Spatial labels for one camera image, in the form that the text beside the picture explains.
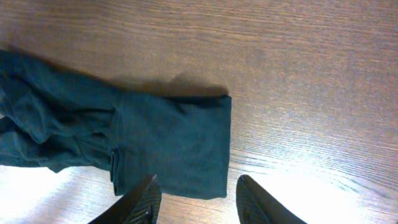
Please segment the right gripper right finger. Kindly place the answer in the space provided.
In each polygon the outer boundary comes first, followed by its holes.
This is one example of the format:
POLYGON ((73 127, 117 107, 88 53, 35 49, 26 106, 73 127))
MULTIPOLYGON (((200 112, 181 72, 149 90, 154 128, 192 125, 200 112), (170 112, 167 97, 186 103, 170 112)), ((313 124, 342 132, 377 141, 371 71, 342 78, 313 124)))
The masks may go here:
POLYGON ((306 224, 246 174, 237 181, 236 206, 241 224, 306 224))

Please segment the black t-shirt with white logo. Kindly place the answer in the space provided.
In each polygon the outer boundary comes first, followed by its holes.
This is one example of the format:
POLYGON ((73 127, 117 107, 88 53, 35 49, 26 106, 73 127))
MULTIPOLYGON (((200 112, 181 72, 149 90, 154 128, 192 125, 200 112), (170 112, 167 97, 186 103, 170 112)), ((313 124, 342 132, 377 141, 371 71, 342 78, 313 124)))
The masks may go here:
POLYGON ((123 195, 148 175, 163 192, 227 195, 232 99, 126 91, 1 52, 1 164, 93 166, 123 195))

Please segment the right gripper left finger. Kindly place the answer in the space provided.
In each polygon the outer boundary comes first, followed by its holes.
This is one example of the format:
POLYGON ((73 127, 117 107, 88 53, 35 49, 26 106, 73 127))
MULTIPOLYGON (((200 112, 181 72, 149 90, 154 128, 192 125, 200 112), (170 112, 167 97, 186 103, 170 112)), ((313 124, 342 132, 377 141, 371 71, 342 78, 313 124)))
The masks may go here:
POLYGON ((161 200, 156 175, 150 175, 89 224, 156 224, 161 200))

